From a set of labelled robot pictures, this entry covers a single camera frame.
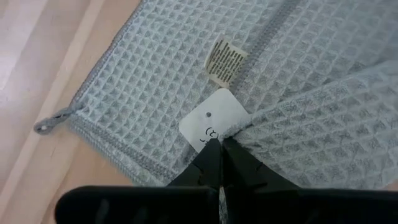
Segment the light wood surface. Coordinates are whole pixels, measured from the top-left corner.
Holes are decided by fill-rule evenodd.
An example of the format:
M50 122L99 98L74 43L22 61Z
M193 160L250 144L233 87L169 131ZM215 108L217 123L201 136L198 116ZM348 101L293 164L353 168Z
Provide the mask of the light wood surface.
M53 223L67 190L131 184L65 125L49 136L32 126L69 104L138 3L0 3L0 223Z

